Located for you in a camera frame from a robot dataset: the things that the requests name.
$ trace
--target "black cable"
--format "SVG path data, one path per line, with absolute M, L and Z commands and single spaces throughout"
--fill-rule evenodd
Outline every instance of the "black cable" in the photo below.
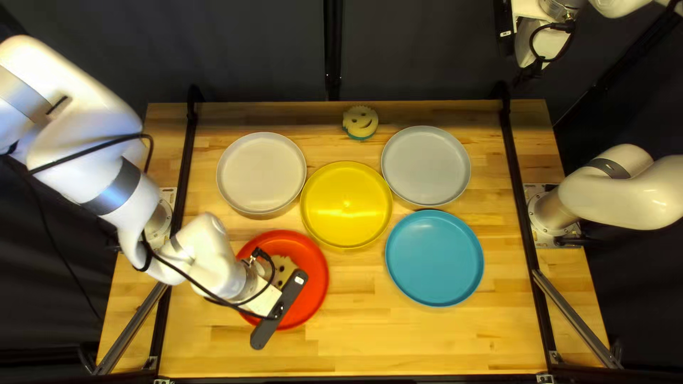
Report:
M 536 34 L 541 32 L 544 29 L 554 29 L 556 31 L 565 31 L 566 33 L 569 34 L 569 38 L 567 38 L 567 41 L 564 42 L 564 45 L 562 48 L 559 50 L 557 55 L 553 57 L 552 59 L 546 59 L 545 56 L 539 56 L 538 53 L 536 52 L 536 49 L 533 47 L 533 38 L 536 37 Z M 531 32 L 531 35 L 529 36 L 529 48 L 531 49 L 531 53 L 533 56 L 536 58 L 536 60 L 542 62 L 542 63 L 552 63 L 553 61 L 557 61 L 562 56 L 564 56 L 565 53 L 567 53 L 567 50 L 569 49 L 569 46 L 572 44 L 572 41 L 574 40 L 574 32 L 576 31 L 576 23 L 573 20 L 566 21 L 564 23 L 550 23 L 550 24 L 545 24 L 541 25 L 540 27 L 536 28 Z
M 19 140 L 17 140 L 17 141 L 15 141 L 14 143 L 12 143 L 12 145 L 10 145 L 10 147 L 7 149 L 7 152 L 5 152 L 5 153 L 3 153 L 3 154 L 13 154 L 14 151 L 16 151 L 16 146 L 17 146 L 17 144 L 19 144 Z
M 194 280 L 192 277 L 190 277 L 190 275 L 188 275 L 187 273 L 183 272 L 181 269 L 179 269 L 179 268 L 176 267 L 175 265 L 171 264 L 170 262 L 164 260 L 163 258 L 161 258 L 161 256 L 157 255 L 156 253 L 152 252 L 151 256 L 152 256 L 153 258 L 157 259 L 161 264 L 164 264 L 165 266 L 169 267 L 170 269 L 173 269 L 177 274 L 179 274 L 179 275 L 183 276 L 185 279 L 187 279 L 188 282 L 191 282 L 191 283 L 194 284 L 197 288 L 199 288 L 202 292 L 204 292 L 204 293 L 206 293 L 207 295 L 209 295 L 209 296 L 211 297 L 211 299 L 213 299 L 212 301 L 210 300 L 211 302 L 216 303 L 216 304 L 219 304 L 219 305 L 222 305 L 222 306 L 225 306 L 225 307 L 230 307 L 230 308 L 232 308 L 233 310 L 236 310 L 237 312 L 240 312 L 240 313 L 243 313 L 243 314 L 246 314 L 246 315 L 249 315 L 249 316 L 253 316 L 253 317 L 256 317 L 256 318 L 260 318 L 260 319 L 262 319 L 262 320 L 278 320 L 278 318 L 275 318 L 275 317 L 261 316 L 261 315 L 259 315 L 259 314 L 255 314 L 255 313 L 253 313 L 253 312 L 250 312 L 250 311 L 247 311 L 247 310 L 244 310 L 244 309 L 238 307 L 238 305 L 242 305 L 243 303 L 249 302 L 250 300 L 253 300 L 254 298 L 256 298 L 261 292 L 265 291 L 265 290 L 266 290 L 265 288 L 268 288 L 268 286 L 265 286 L 264 289 L 261 289 L 261 291 L 260 291 L 259 293 L 255 294 L 255 295 L 252 296 L 250 299 L 248 299 L 248 300 L 246 300 L 246 301 L 243 301 L 242 303 L 237 303 L 237 305 L 236 305 L 236 304 L 230 303 L 229 301 L 226 301 L 226 300 L 223 299 L 222 297 L 220 297 L 220 296 L 218 296 L 217 294 L 215 294 L 215 293 L 211 292 L 210 290 L 206 289 L 204 286 L 202 286 L 200 283 L 198 283 L 197 280 Z M 273 264 L 273 260 L 270 259 L 270 256 L 267 257 L 267 260 L 268 260 L 268 262 L 270 263 L 270 265 L 271 265 L 272 268 L 273 268 L 273 274 L 272 274 L 272 276 L 274 276 L 274 275 L 275 275 L 275 264 Z
M 275 278 L 275 263 L 273 262 L 273 259 L 270 258 L 270 255 L 268 255 L 266 252 L 263 252 L 260 248 L 256 248 L 254 250 L 254 252 L 258 256 L 266 259 L 266 261 L 268 261 L 268 263 L 270 264 L 270 278 L 268 279 L 268 283 L 263 288 L 261 288 L 260 291 L 256 292 L 252 297 L 249 297 L 247 300 L 241 301 L 239 303 L 234 303 L 234 305 L 237 305 L 237 306 L 244 305 L 244 304 L 256 299 L 263 292 L 266 292 L 266 289 L 268 289 L 268 286 L 273 283 L 273 280 Z
M 147 154 L 147 161 L 145 162 L 145 169 L 144 172 L 147 173 L 147 170 L 150 167 L 150 160 L 152 160 L 152 151 L 154 150 L 154 139 L 152 138 L 151 135 L 148 135 L 146 133 L 135 133 L 133 135 L 127 135 L 127 136 L 121 136 L 118 137 L 117 139 L 107 141 L 106 143 L 99 144 L 94 147 L 90 147 L 86 150 L 82 150 L 80 152 L 76 152 L 74 154 L 70 154 L 69 156 L 62 157 L 59 160 L 55 160 L 51 163 L 47 163 L 45 165 L 41 165 L 37 168 L 33 168 L 32 170 L 29 171 L 30 175 L 35 175 L 36 173 L 40 171 L 44 171 L 45 169 L 52 168 L 56 165 L 66 163 L 67 161 L 71 161 L 74 159 L 77 159 L 81 156 L 85 156 L 86 154 L 91 154 L 92 152 L 96 152 L 111 146 L 115 146 L 116 144 L 123 143 L 125 141 L 130 141 L 130 140 L 135 140 L 135 139 L 147 139 L 150 141 L 150 151 Z
M 519 68 L 519 72 L 514 79 L 512 79 L 512 87 L 517 88 L 520 84 L 528 80 L 539 79 L 541 77 L 542 70 L 543 63 L 538 60 L 534 60 L 533 63 L 524 68 Z
M 105 143 L 102 143 L 102 144 L 99 144 L 99 145 L 97 145 L 97 146 L 88 148 L 88 149 L 86 149 L 86 150 L 82 150 L 82 151 L 80 151 L 80 152 L 76 152 L 76 153 L 71 154 L 71 155 L 69 155 L 69 156 L 65 156 L 65 157 L 63 157 L 63 158 L 61 158 L 61 159 L 55 160 L 55 161 L 50 162 L 50 163 L 47 163 L 47 164 L 45 164 L 45 165 L 41 165 L 40 167 L 34 168 L 34 169 L 32 169 L 31 171 L 29 171 L 29 174 L 34 175 L 34 174 L 36 174 L 36 173 L 38 173 L 38 172 L 40 172 L 40 171 L 44 171 L 45 169 L 52 168 L 52 167 L 54 167 L 54 166 L 57 166 L 57 165 L 66 163 L 66 162 L 68 162 L 68 161 L 77 159 L 77 158 L 79 158 L 79 157 L 85 156 L 86 154 L 90 154 L 90 153 L 92 153 L 92 152 L 96 152 L 96 151 L 99 151 L 99 150 L 101 150 L 101 149 L 108 148 L 108 147 L 114 146 L 114 145 L 119 144 L 119 143 L 123 143 L 123 142 L 125 142 L 125 141 L 130 141 L 130 140 L 134 140 L 134 139 L 143 139 L 143 138 L 149 140 L 149 142 L 150 142 L 150 150 L 149 150 L 148 155 L 147 155 L 147 160 L 145 161 L 145 169 L 144 169 L 144 172 L 147 173 L 147 170 L 149 169 L 149 166 L 150 166 L 150 161 L 152 160 L 152 153 L 153 153 L 153 151 L 154 151 L 154 139 L 152 138 L 151 135 L 148 135 L 148 134 L 146 134 L 146 133 L 136 133 L 136 134 L 133 134 L 133 135 L 127 135 L 127 136 L 123 136 L 123 137 L 118 137 L 117 139 L 107 141 L 107 142 L 105 142 Z M 56 244 L 55 244 L 55 242 L 54 242 L 54 238 L 52 237 L 52 234 L 51 234 L 51 232 L 50 232 L 50 230 L 49 230 L 49 227 L 48 227 L 47 224 L 46 224 L 45 217 L 44 217 L 44 213 L 43 213 L 42 206 L 40 205 L 40 203 L 38 203 L 38 207 L 39 207 L 39 209 L 40 209 L 41 218 L 43 219 L 43 224 L 45 225 L 45 232 L 48 234 L 48 236 L 50 237 L 50 240 L 53 242 L 53 246 L 54 246 L 54 248 L 55 248 L 55 251 L 57 251 L 57 247 L 56 247 Z M 275 264 L 273 263 L 273 260 L 270 258 L 270 256 L 269 256 L 267 253 L 261 251 L 261 252 L 258 253 L 258 256 L 261 256 L 261 257 L 265 258 L 265 259 L 268 261 L 268 263 L 270 263 L 270 267 L 271 267 L 271 269 L 272 269 L 272 271 L 273 271 L 273 272 L 270 274 L 270 279 L 268 280 L 268 284 L 266 284 L 259 292 L 257 292 L 255 295 L 253 295 L 252 297 L 248 298 L 247 300 L 244 300 L 244 301 L 242 301 L 242 302 L 240 302 L 240 303 L 230 303 L 229 301 L 226 301 L 226 300 L 223 299 L 222 297 L 220 297 L 220 296 L 214 294 L 213 292 L 209 291 L 207 288 L 205 288 L 204 286 L 202 286 L 201 284 L 199 284 L 196 280 L 194 280 L 194 279 L 193 279 L 192 277 L 190 277 L 188 274 L 186 274 L 185 272 L 181 271 L 178 267 L 172 265 L 171 263 L 169 263 L 169 262 L 167 262 L 166 260 L 162 259 L 159 255 L 157 255 L 156 253 L 154 253 L 154 251 L 153 251 L 152 248 L 150 247 L 149 243 L 147 242 L 147 239 L 146 239 L 146 237 L 145 237 L 144 231 L 143 231 L 143 233 L 142 233 L 142 238 L 143 238 L 143 243 L 144 243 L 144 245 L 145 245 L 145 250 L 146 250 L 146 253 L 147 253 L 147 257 L 146 257 L 146 259 L 145 259 L 145 265 L 143 266 L 143 268 L 137 269 L 138 271 L 146 271 L 147 268 L 148 268 L 149 265 L 150 265 L 150 262 L 151 262 L 152 258 L 156 258 L 159 262 L 161 262 L 161 263 L 164 264 L 165 266 L 168 266 L 170 269 L 174 270 L 176 273 L 178 273 L 179 275 L 183 276 L 183 277 L 184 277 L 185 279 L 187 279 L 189 282 L 191 282 L 192 284 L 194 284 L 195 286 L 197 286 L 202 292 L 204 292 L 204 293 L 206 293 L 207 295 L 209 295 L 212 299 L 214 299 L 214 302 L 215 302 L 216 304 L 223 305 L 223 306 L 225 306 L 225 307 L 230 307 L 230 308 L 236 310 L 237 312 L 240 312 L 240 313 L 243 313 L 243 314 L 247 314 L 247 315 L 250 315 L 250 316 L 253 316 L 253 317 L 256 317 L 256 318 L 260 318 L 260 319 L 262 319 L 262 320 L 277 320 L 277 318 L 268 317 L 268 316 L 261 316 L 261 315 L 259 315 L 259 314 L 255 314 L 255 313 L 253 313 L 253 312 L 244 310 L 244 309 L 242 309 L 242 308 L 239 307 L 239 305 L 244 305 L 244 304 L 246 304 L 246 303 L 248 303 L 248 302 L 254 300 L 255 298 L 259 297 L 263 292 L 266 291 L 266 289 L 268 289 L 268 286 L 272 284 L 273 279 L 275 278 Z M 83 294 L 85 294 L 86 299 L 88 300 L 88 303 L 91 305 L 91 308 L 93 309 L 93 312 L 95 313 L 95 315 L 96 315 L 96 316 L 100 319 L 100 321 L 101 321 L 102 318 L 99 316 L 99 314 L 97 314 L 97 311 L 95 311 L 94 307 L 92 306 L 92 303 L 90 302 L 90 298 L 89 298 L 89 297 L 87 296 L 87 294 L 85 293 L 85 290 L 83 289 L 83 287 L 82 287 L 80 281 L 76 278 L 76 275 L 75 275 L 75 274 L 73 273 L 73 271 L 71 270 L 70 266 L 69 266 L 68 263 L 66 262 L 66 259 L 65 259 L 58 251 L 57 251 L 57 253 L 60 255 L 60 257 L 61 257 L 62 260 L 64 261 L 64 263 L 65 263 L 65 265 L 67 266 L 67 268 L 69 268 L 69 271 L 72 273 L 72 276 L 73 276 L 74 280 L 77 282 L 77 284 L 79 285 L 79 287 L 80 287 L 81 290 L 83 291 Z
M 52 248 L 54 249 L 55 253 L 59 256 L 61 261 L 64 263 L 64 266 L 66 266 L 66 269 L 68 269 L 69 274 L 71 274 L 71 277 L 73 278 L 76 285 L 79 287 L 79 290 L 81 290 L 81 293 L 83 293 L 83 297 L 85 297 L 85 300 L 87 301 L 88 306 L 90 306 L 90 310 L 92 311 L 92 313 L 95 315 L 95 317 L 100 322 L 102 322 L 102 317 L 100 316 L 100 314 L 95 309 L 95 306 L 93 305 L 92 301 L 90 301 L 90 296 L 88 295 L 88 293 L 85 291 L 85 288 L 81 284 L 81 280 L 78 279 L 78 276 L 76 276 L 76 273 L 74 273 L 74 270 L 71 269 L 69 262 L 66 260 L 64 255 L 59 251 L 59 248 L 57 247 L 57 242 L 55 241 L 55 238 L 52 236 L 52 232 L 50 231 L 50 227 L 48 226 L 47 218 L 45 217 L 45 212 L 43 211 L 42 202 L 40 201 L 40 197 L 38 196 L 38 192 L 33 187 L 31 182 L 24 176 L 24 174 L 14 167 L 14 164 L 12 164 L 12 162 L 10 160 L 5 159 L 5 162 L 14 170 L 15 173 L 17 173 L 21 177 L 22 180 L 24 180 L 26 185 L 29 186 L 31 193 L 33 194 L 33 198 L 36 201 L 36 204 L 38 205 L 38 212 L 40 213 L 40 220 L 42 221 L 42 225 L 43 225 L 43 228 L 45 229 L 45 233 L 47 234 L 48 238 L 50 239 L 50 243 L 52 245 Z

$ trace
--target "metal mounting plate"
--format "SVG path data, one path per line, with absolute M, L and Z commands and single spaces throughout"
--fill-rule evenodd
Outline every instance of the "metal mounting plate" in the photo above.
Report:
M 524 193 L 527 198 L 527 206 L 533 206 L 535 201 L 552 191 L 553 187 L 557 184 L 552 183 L 538 183 L 538 184 L 524 184 Z M 581 227 L 579 223 L 574 223 L 566 228 L 567 232 L 561 230 L 561 232 L 548 232 L 544 231 L 544 228 L 537 228 L 534 225 L 534 220 L 532 216 L 529 216 L 531 221 L 531 233 L 533 235 L 533 243 L 538 249 L 569 249 L 569 248 L 581 248 L 580 245 L 557 245 L 555 243 L 555 237 L 562 235 L 564 238 L 580 238 L 581 237 Z
M 551 374 L 537 374 L 536 383 L 555 384 L 555 378 Z
M 171 216 L 176 208 L 177 191 L 178 188 L 175 187 L 159 188 L 159 204 L 166 211 L 166 222 L 157 231 L 145 233 L 147 242 L 155 251 L 158 251 L 171 236 Z

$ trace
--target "blue plate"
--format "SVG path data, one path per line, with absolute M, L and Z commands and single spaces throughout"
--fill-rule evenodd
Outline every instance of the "blue plate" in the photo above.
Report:
M 484 274 L 484 252 L 472 229 L 440 210 L 420 210 L 401 220 L 385 255 L 396 286 L 430 307 L 464 301 Z

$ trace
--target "plate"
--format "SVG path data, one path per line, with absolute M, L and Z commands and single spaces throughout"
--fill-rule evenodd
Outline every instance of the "plate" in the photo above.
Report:
M 472 229 L 440 210 L 420 210 L 399 221 L 385 255 L 396 286 L 430 307 L 464 301 L 484 274 L 484 253 Z
M 372 243 L 387 228 L 393 200 L 382 176 L 367 165 L 325 165 L 301 192 L 301 218 L 317 240 L 341 249 Z
M 289 257 L 299 269 L 308 274 L 308 282 L 277 329 L 290 329 L 302 325 L 318 311 L 327 294 L 330 276 L 325 256 L 306 235 L 289 230 L 274 230 L 251 239 L 237 253 L 237 260 L 249 258 L 256 247 L 260 247 L 271 256 Z M 240 315 L 252 325 L 259 322 L 259 319 L 252 316 L 241 313 Z
M 248 215 L 284 211 L 305 180 L 306 160 L 299 147 L 272 132 L 237 139 L 224 151 L 216 170 L 216 183 L 225 201 Z
M 382 151 L 382 174 L 391 190 L 419 206 L 452 202 L 467 187 L 470 173 L 462 144 L 434 126 L 405 128 Z

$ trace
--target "white plate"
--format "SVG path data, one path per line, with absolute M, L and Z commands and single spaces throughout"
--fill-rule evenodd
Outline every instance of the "white plate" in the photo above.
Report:
M 440 206 L 465 190 L 470 161 L 450 133 L 434 126 L 412 126 L 387 142 L 382 151 L 382 174 L 391 190 L 407 202 Z
M 301 192 L 306 160 L 283 135 L 257 132 L 242 136 L 221 156 L 216 183 L 225 201 L 251 215 L 285 208 Z

